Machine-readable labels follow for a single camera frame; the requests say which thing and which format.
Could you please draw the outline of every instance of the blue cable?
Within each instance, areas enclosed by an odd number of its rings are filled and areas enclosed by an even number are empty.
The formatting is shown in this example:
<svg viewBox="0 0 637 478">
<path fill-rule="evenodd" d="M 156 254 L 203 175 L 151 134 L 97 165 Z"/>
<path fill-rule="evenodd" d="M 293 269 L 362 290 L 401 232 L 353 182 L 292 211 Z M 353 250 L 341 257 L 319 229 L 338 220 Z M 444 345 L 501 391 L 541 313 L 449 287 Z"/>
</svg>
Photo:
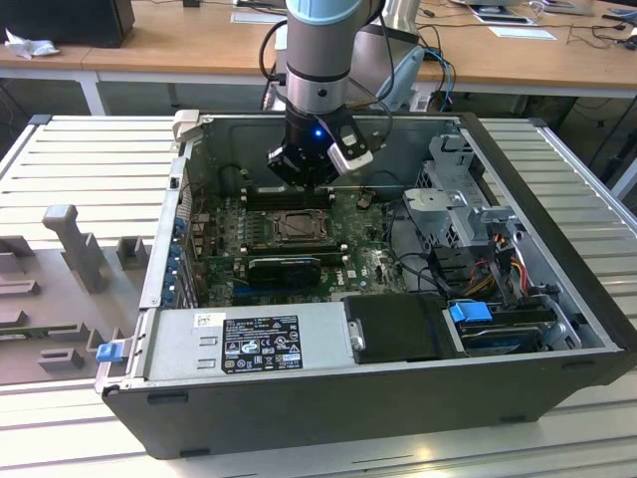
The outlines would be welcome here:
<svg viewBox="0 0 637 478">
<path fill-rule="evenodd" d="M 436 60 L 438 60 L 445 69 L 445 75 L 447 76 L 447 93 L 445 94 L 445 100 L 443 101 L 442 107 L 440 108 L 440 111 L 443 112 L 445 110 L 445 107 L 449 103 L 449 97 L 451 96 L 451 70 L 449 68 L 449 63 L 433 50 L 426 48 L 425 51 Z"/>
</svg>

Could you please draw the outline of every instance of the paper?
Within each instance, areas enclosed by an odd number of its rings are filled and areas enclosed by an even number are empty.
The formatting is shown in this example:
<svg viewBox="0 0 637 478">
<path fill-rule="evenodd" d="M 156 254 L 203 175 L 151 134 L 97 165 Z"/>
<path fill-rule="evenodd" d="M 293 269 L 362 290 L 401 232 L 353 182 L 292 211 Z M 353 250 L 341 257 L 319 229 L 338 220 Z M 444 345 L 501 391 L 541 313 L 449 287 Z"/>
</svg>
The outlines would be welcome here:
<svg viewBox="0 0 637 478">
<path fill-rule="evenodd" d="M 489 27 L 501 38 L 530 38 L 533 40 L 557 40 L 547 30 L 537 30 L 535 28 L 507 28 L 507 27 Z"/>
<path fill-rule="evenodd" d="M 53 42 L 49 40 L 27 40 L 26 38 L 12 35 L 11 32 L 6 29 L 5 33 L 7 34 L 7 41 L 4 42 L 4 46 L 18 57 L 31 60 L 32 57 L 43 57 L 45 55 L 60 53 L 60 50 L 57 50 Z"/>
<path fill-rule="evenodd" d="M 278 23 L 285 20 L 285 15 L 274 13 L 233 12 L 230 15 L 230 23 Z"/>
</svg>

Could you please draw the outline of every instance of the black plastic cover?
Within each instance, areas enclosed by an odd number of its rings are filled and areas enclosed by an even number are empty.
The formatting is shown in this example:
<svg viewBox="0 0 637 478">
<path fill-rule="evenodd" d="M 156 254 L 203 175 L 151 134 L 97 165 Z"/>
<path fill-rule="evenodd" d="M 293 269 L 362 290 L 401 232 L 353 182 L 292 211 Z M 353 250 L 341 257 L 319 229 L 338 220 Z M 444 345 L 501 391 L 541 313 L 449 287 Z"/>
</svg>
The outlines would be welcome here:
<svg viewBox="0 0 637 478">
<path fill-rule="evenodd" d="M 362 328 L 365 349 L 356 363 L 454 359 L 458 356 L 442 315 L 444 302 L 428 294 L 349 296 L 348 322 Z"/>
</svg>

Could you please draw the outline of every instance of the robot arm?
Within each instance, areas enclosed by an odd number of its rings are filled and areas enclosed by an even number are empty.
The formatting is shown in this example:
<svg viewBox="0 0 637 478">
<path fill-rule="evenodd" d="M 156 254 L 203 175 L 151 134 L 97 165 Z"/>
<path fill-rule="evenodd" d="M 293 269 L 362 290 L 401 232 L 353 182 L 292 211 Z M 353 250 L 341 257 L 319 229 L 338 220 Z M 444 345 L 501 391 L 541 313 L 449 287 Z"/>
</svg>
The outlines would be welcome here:
<svg viewBox="0 0 637 478">
<path fill-rule="evenodd" d="M 365 166 L 381 140 L 367 139 L 344 105 L 356 33 L 384 0 L 288 0 L 284 141 L 269 167 L 306 189 Z"/>
</svg>

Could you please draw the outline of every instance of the computer case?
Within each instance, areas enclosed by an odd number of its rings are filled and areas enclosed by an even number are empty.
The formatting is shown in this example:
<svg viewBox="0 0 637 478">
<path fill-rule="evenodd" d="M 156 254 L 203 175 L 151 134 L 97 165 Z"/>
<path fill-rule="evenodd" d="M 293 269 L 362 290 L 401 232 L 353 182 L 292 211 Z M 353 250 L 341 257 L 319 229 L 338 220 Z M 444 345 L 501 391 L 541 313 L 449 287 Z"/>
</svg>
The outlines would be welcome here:
<svg viewBox="0 0 637 478">
<path fill-rule="evenodd" d="M 119 48 L 135 20 L 130 0 L 3 0 L 0 18 L 3 37 L 101 48 Z"/>
</svg>

